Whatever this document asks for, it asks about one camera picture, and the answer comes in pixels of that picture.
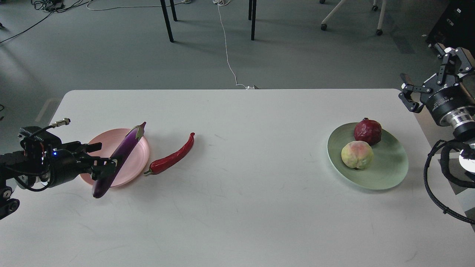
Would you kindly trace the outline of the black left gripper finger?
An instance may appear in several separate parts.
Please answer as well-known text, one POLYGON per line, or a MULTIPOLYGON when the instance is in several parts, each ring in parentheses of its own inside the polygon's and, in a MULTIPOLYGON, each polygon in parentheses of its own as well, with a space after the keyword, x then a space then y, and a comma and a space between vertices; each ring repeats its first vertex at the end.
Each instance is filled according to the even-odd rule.
POLYGON ((92 153, 95 151, 99 151, 102 149, 102 143, 97 142, 93 144, 79 144, 76 148, 76 154, 87 154, 92 153))
POLYGON ((115 173, 117 167, 117 159, 92 157, 88 173, 93 181, 102 180, 115 173))

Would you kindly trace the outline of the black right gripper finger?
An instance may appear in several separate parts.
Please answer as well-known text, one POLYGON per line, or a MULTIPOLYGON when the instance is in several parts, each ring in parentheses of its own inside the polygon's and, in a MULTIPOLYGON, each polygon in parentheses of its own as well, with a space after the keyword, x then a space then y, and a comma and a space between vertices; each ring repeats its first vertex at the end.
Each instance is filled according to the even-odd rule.
POLYGON ((409 75, 400 73, 402 79, 402 88, 399 93, 399 99, 404 104, 405 108, 412 113, 420 113, 425 106, 426 100, 432 96, 434 90, 426 86, 415 86, 409 75), (413 93, 420 94, 420 100, 415 101, 412 98, 413 93))
POLYGON ((442 59, 436 73, 438 86, 456 86, 465 76, 474 74, 475 61, 469 50, 462 47, 445 47, 443 44, 436 44, 436 50, 442 59))

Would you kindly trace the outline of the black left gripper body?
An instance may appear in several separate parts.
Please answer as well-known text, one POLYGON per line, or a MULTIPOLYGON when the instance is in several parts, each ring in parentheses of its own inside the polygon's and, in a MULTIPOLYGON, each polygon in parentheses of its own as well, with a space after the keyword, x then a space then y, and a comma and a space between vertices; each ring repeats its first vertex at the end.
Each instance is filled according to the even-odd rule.
POLYGON ((92 171, 88 146, 75 141, 61 144, 52 152, 49 159, 48 188, 72 181, 79 174, 89 174, 92 171))

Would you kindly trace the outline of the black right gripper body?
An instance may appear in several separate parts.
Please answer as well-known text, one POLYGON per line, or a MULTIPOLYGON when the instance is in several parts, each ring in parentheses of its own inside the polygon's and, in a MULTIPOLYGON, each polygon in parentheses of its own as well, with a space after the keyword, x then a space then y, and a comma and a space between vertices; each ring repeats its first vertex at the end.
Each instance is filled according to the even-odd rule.
POLYGON ((440 84, 437 81, 437 75, 433 74, 423 83, 423 86, 432 89, 432 92, 422 101, 436 125, 450 126, 452 123, 448 113, 460 109, 470 116, 474 115, 474 98, 457 75, 448 75, 440 84))

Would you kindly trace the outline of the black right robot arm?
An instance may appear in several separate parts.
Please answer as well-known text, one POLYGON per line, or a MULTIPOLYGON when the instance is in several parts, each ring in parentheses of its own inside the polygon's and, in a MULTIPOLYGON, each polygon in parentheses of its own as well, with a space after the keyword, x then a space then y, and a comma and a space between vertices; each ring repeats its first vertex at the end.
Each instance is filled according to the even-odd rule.
POLYGON ((421 86, 416 86, 406 74, 399 98, 407 110, 420 113, 427 108, 438 126, 450 126, 454 140, 449 141, 440 155, 444 176, 460 187, 474 188, 474 97, 463 84, 463 78, 474 73, 474 57, 462 47, 445 47, 436 43, 433 47, 442 59, 439 70, 421 86), (459 161, 468 181, 450 173, 448 157, 451 150, 460 151, 459 161))

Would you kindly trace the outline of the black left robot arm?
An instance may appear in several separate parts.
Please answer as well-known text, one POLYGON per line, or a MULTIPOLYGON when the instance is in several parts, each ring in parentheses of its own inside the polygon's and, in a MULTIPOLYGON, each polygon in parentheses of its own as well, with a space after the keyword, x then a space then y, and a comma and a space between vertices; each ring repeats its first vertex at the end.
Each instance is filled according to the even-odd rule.
POLYGON ((94 181, 101 181, 119 169, 123 157, 102 158, 91 156, 102 148, 100 142, 82 144, 63 143, 49 129, 69 125, 64 118, 51 125, 23 127, 19 131, 20 151, 1 155, 1 218, 19 208, 13 199, 15 186, 32 192, 41 192, 72 181, 79 174, 90 174, 94 181))

